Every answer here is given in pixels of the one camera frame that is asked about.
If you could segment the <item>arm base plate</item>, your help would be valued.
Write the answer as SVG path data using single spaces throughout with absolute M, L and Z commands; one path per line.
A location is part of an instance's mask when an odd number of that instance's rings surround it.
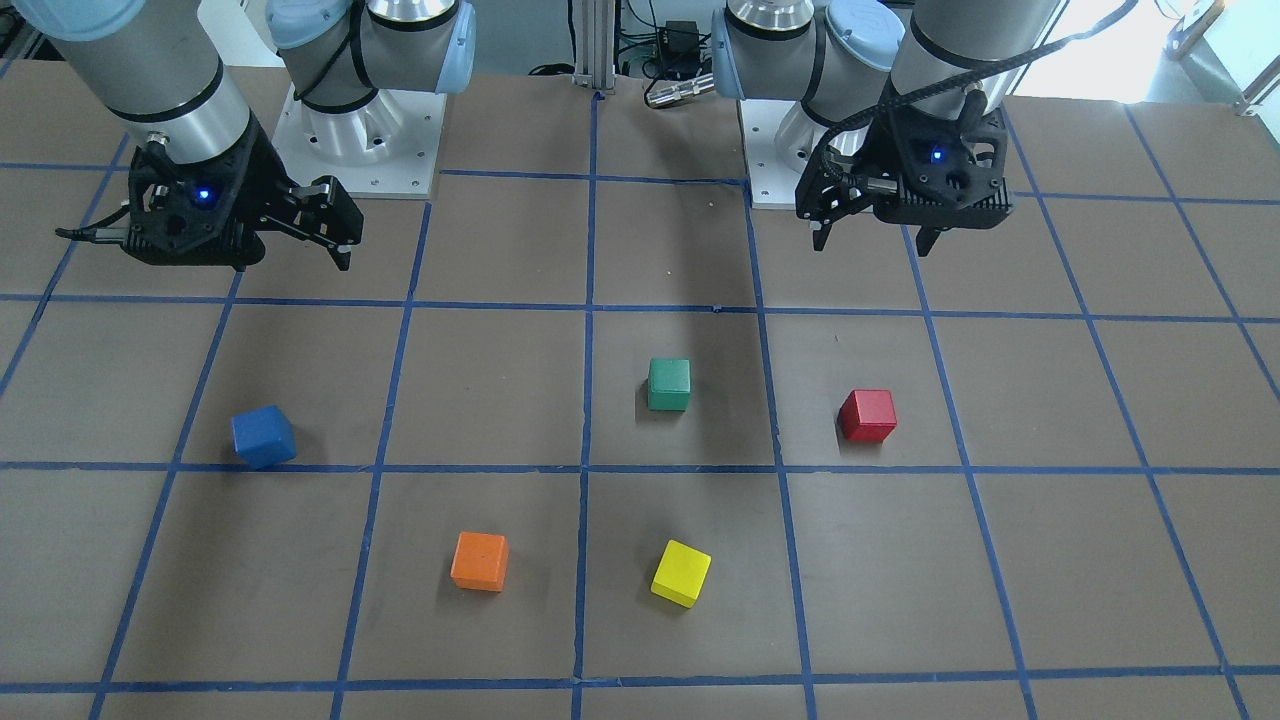
M 334 176 L 353 199 L 431 197 L 449 95 L 381 90 L 364 108 L 326 114 L 293 91 L 273 143 L 294 181 Z
M 826 128 L 797 101 L 740 100 L 739 119 L 753 206 L 794 211 L 801 173 Z

